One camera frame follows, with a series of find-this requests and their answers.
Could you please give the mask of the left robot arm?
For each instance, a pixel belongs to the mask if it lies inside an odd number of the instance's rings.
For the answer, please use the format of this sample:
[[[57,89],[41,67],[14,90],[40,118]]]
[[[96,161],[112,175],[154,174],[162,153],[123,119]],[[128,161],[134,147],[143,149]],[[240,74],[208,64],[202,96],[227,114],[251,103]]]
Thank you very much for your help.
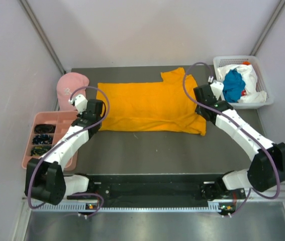
[[[95,186],[89,183],[86,175],[64,176],[63,171],[78,149],[98,132],[106,114],[103,101],[88,100],[63,138],[39,159],[32,158],[28,162],[25,195],[32,209],[38,208],[32,204],[33,199],[57,205],[73,194],[79,193],[84,199],[95,195]]]

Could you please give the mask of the orange t shirt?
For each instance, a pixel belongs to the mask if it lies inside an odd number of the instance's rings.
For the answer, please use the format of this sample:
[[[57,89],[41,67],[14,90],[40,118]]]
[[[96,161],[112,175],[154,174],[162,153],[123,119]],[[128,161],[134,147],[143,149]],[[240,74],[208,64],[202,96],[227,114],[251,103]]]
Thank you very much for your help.
[[[198,83],[182,67],[160,74],[161,82],[98,83],[96,98],[111,105],[103,131],[170,131],[206,134],[206,120],[188,97]]]

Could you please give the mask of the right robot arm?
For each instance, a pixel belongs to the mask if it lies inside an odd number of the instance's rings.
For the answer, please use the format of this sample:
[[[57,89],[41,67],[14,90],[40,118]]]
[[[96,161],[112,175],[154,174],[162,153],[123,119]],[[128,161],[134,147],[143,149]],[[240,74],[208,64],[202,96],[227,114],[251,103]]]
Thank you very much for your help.
[[[285,143],[275,143],[252,128],[225,100],[218,100],[213,90],[218,83],[194,88],[197,102],[195,112],[223,130],[247,154],[251,164],[248,169],[230,171],[215,181],[219,197],[229,198],[236,189],[252,188],[264,192],[280,189],[285,181]]]

